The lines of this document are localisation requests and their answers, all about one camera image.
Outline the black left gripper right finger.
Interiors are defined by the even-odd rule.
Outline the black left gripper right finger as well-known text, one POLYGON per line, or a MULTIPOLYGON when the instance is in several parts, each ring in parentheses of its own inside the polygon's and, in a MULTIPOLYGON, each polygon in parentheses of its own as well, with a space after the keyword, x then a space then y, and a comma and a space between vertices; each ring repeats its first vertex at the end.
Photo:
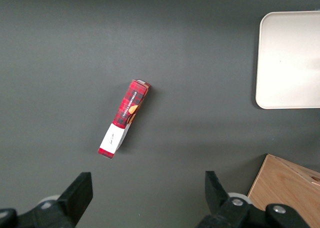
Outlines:
POLYGON ((308 228, 309 225, 292 207, 268 204, 265 210, 253 205, 243 194, 231 195, 225 191, 214 171, 205 172, 205 199, 210 215, 198 228, 308 228))

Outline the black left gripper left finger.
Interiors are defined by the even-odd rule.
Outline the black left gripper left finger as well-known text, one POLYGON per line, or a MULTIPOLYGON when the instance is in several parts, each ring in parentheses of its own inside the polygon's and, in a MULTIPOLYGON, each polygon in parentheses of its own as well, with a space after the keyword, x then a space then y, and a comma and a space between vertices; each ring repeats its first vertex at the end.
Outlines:
POLYGON ((2 228, 75 228, 93 198, 92 174, 82 172, 60 195, 43 198, 34 208, 18 214, 0 210, 2 228))

